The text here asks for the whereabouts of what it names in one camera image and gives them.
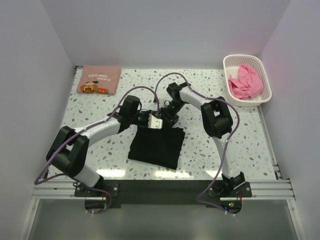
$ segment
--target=pink towel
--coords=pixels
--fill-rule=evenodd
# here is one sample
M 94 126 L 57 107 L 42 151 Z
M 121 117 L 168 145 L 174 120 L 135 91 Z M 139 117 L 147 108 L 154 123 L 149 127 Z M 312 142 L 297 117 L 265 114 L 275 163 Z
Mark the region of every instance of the pink towel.
M 242 64 L 238 70 L 238 78 L 229 78 L 230 92 L 237 99 L 254 99 L 264 91 L 264 84 L 258 73 L 249 64 Z

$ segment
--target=laundry basket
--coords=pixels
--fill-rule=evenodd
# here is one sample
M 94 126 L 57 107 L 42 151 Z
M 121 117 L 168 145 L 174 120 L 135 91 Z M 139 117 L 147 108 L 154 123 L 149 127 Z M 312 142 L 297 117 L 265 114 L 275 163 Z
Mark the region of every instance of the laundry basket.
M 264 89 L 263 92 L 256 96 L 255 98 L 247 98 L 247 99 L 238 99 L 234 97 L 229 88 L 228 80 L 230 76 L 234 79 L 238 78 L 238 70 L 242 64 L 249 64 L 254 68 L 254 70 L 259 74 L 261 78 Z M 268 81 L 268 77 L 262 64 L 261 60 L 255 56 L 244 55 L 244 54 L 233 54 L 228 55 L 223 59 L 223 68 L 224 68 L 224 76 L 226 81 L 226 87 L 228 89 L 228 98 L 229 102 L 232 105 L 240 106 L 240 107 L 256 107 L 262 103 L 269 101 L 272 97 L 272 92 L 270 88 L 270 84 Z

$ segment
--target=white enclosure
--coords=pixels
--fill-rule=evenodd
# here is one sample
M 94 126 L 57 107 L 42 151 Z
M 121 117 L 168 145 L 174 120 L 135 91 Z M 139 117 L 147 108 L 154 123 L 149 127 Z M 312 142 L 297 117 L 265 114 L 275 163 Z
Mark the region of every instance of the white enclosure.
M 319 13 L 319 0 L 1 1 L 0 238 L 19 239 L 75 66 L 221 70 L 226 55 L 248 54 L 264 64 L 277 162 L 318 239 Z

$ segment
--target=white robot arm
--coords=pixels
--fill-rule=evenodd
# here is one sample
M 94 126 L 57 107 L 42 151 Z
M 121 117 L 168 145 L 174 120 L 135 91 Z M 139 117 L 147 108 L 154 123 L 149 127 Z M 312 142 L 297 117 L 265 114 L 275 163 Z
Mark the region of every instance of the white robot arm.
M 229 109 L 225 103 L 197 96 L 186 86 L 185 83 L 180 85 L 172 83 L 168 86 L 167 92 L 172 97 L 172 101 L 160 109 L 159 117 L 155 117 L 155 112 L 152 110 L 138 110 L 140 99 L 132 95 L 127 96 L 119 112 L 110 120 L 103 124 L 98 124 L 77 136 L 70 143 L 72 148 L 70 150 L 67 148 L 62 149 L 52 161 L 52 165 L 67 176 L 89 187 L 99 188 L 103 177 L 85 164 L 88 147 L 108 136 L 122 132 L 132 124 L 154 129 L 170 128 L 178 121 L 179 116 L 177 113 L 185 104 L 191 104 L 201 111 L 204 129 L 213 138 L 219 156 L 222 158 L 225 146 L 225 138 L 223 136 L 231 132 L 233 124 Z M 61 128 L 46 159 L 48 160 L 66 139 L 83 131 L 83 129 L 87 129 L 87 126 L 75 129 L 68 126 Z M 230 181 L 229 184 L 232 189 L 245 182 L 236 159 L 237 157 L 227 150 L 222 165 L 222 177 L 224 180 Z

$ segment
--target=speckled tabletop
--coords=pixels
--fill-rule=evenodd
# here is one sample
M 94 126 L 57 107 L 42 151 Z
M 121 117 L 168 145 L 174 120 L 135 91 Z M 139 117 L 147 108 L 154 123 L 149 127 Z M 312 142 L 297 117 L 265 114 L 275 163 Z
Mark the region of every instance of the speckled tabletop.
M 112 112 L 123 94 L 134 86 L 154 88 L 161 76 L 182 73 L 200 93 L 227 98 L 226 81 L 223 70 L 214 69 L 123 69 L 115 95 L 77 93 L 76 88 L 82 75 L 78 68 L 70 93 L 63 126 L 71 128 L 88 125 L 104 118 Z M 181 77 L 172 75 L 163 80 L 158 89 L 160 101 L 170 100 L 166 92 L 168 84 L 182 83 Z M 156 109 L 153 95 L 145 89 L 130 93 L 141 99 L 142 108 Z M 238 164 L 247 180 L 275 180 L 272 157 L 269 154 L 261 119 L 256 107 L 237 107 L 240 127 L 233 140 Z M 179 112 L 177 127 L 184 128 L 185 139 L 178 160 L 177 170 L 128 159 L 130 144 L 136 133 L 136 126 L 120 134 L 107 137 L 88 149 L 86 164 L 105 179 L 125 180 L 210 180 L 219 168 L 220 158 L 214 141 L 203 129 L 201 112 L 186 105 Z M 51 166 L 48 176 L 60 173 Z

